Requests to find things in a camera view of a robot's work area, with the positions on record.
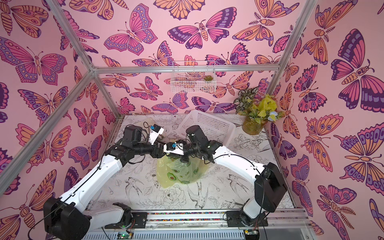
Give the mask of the potted plant yellow green leaves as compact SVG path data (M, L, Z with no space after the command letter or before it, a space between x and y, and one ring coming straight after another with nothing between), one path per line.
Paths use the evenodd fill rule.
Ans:
M234 100L236 114L244 116L242 129L249 135L258 135L269 122L276 122L285 116L284 112L278 111L274 96L264 94L260 99L258 87L240 90L238 97Z

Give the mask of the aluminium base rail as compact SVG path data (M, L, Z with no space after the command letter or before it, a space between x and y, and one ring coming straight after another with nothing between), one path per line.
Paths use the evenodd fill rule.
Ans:
M86 240L316 240L303 210L278 209L257 227L245 226L238 210L134 211L126 229L108 225Z

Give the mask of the white plastic perforated basket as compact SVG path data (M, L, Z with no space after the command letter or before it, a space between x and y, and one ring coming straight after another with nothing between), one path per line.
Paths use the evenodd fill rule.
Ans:
M187 128L198 125L208 138L229 146L234 134L235 124L198 110L191 111L175 130L178 136L185 138Z

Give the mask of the yellow-green plastic bag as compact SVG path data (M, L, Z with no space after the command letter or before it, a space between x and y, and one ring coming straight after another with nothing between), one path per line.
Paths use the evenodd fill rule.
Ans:
M210 168L203 160L189 157L189 162L184 163L181 157L164 155L157 159L156 177L159 185L166 189L174 184L188 185L200 180Z

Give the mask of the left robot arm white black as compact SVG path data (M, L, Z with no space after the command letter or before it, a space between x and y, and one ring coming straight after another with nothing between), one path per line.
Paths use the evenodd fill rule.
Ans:
M163 148L156 145L164 129L158 125L149 127L147 136L143 128L125 127L123 137L107 149L100 162L77 184L60 197L51 197L44 203L45 231L60 240L81 240L89 231L115 225L130 227L132 209L122 203L99 212L87 211L87 206L104 184L126 164L132 164L135 156L164 156Z

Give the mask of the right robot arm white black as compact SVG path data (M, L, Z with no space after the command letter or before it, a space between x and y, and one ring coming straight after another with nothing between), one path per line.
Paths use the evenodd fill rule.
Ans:
M198 125L189 127L186 134L190 143L183 146L182 161L194 156L205 164L226 167L254 185L254 196L246 201L239 212L244 226L257 226L265 219L267 213L276 211L288 190L277 165L254 163L223 144L208 140Z

